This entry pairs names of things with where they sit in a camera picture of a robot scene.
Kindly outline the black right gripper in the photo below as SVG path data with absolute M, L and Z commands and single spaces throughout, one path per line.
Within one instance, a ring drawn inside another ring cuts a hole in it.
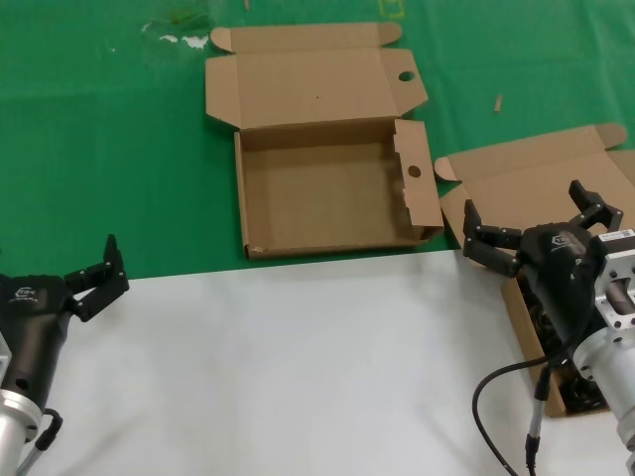
M 516 276 L 522 262 L 530 289 L 560 340 L 576 336 L 582 341 L 599 328 L 591 310 L 593 279 L 588 272 L 593 267 L 579 270 L 591 240 L 586 230 L 602 224 L 607 232 L 618 231 L 623 213 L 577 179 L 571 182 L 569 195 L 578 209 L 570 223 L 528 228 L 522 238 L 519 229 L 484 225 L 468 199 L 464 204 L 462 254 L 503 276 Z

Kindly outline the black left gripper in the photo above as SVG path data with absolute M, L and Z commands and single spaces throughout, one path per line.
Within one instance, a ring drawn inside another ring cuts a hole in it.
M 1 388 L 38 406 L 49 398 L 72 311 L 88 322 L 130 289 L 122 254 L 114 234 L 106 239 L 102 262 L 64 278 L 1 277 L 1 334 L 11 359 Z

